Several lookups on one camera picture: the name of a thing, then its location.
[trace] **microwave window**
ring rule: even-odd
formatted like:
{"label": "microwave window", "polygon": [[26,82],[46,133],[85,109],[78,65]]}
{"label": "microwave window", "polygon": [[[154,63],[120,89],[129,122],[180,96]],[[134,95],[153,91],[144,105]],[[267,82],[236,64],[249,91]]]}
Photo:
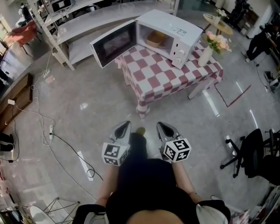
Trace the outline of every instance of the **microwave window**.
{"label": "microwave window", "polygon": [[122,48],[123,46],[127,45],[130,42],[130,35],[128,31],[125,31],[112,40],[104,43],[104,51],[105,51],[105,56],[109,56],[112,54],[114,51],[117,49]]}

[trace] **hand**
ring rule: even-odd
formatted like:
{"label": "hand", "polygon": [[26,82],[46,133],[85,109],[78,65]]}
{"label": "hand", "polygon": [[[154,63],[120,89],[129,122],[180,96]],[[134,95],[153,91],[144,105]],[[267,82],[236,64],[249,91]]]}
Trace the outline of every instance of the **hand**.
{"label": "hand", "polygon": [[266,33],[266,38],[270,39],[271,34],[270,33]]}

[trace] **electrical outlet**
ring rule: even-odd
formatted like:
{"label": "electrical outlet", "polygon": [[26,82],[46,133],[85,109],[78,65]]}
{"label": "electrical outlet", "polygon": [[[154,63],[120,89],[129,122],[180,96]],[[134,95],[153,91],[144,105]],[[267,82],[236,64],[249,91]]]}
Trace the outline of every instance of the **electrical outlet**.
{"label": "electrical outlet", "polygon": [[[49,133],[52,133],[53,134],[53,125],[50,125],[49,126]],[[49,135],[49,139],[51,140],[51,139],[53,139],[53,135]]]}
{"label": "electrical outlet", "polygon": [[43,73],[43,78],[46,78],[50,72],[51,72],[50,69],[45,70]]}
{"label": "electrical outlet", "polygon": [[11,104],[11,105],[15,105],[15,101],[14,100],[10,100],[10,99],[8,99],[8,104]]}

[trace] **black and white cube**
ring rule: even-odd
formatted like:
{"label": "black and white cube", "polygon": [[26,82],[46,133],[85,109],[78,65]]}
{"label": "black and white cube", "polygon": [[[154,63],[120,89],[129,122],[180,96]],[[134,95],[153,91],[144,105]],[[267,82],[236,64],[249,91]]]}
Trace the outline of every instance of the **black and white cube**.
{"label": "black and white cube", "polygon": [[107,164],[120,166],[127,157],[128,146],[103,143],[102,158]]}
{"label": "black and white cube", "polygon": [[189,157],[191,149],[189,141],[184,138],[167,142],[163,154],[171,159],[172,162],[179,162]]}

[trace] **flower vase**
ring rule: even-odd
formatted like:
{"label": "flower vase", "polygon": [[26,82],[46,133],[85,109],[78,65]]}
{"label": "flower vase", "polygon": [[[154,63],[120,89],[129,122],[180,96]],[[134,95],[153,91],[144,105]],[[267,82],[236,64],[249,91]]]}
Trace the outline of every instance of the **flower vase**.
{"label": "flower vase", "polygon": [[207,64],[207,62],[210,60],[210,57],[212,56],[212,54],[213,54],[213,49],[210,48],[209,46],[206,47],[198,60],[198,65],[200,67],[205,66]]}
{"label": "flower vase", "polygon": [[215,19],[214,19],[214,24],[218,25],[220,20],[221,20],[220,16],[216,16]]}

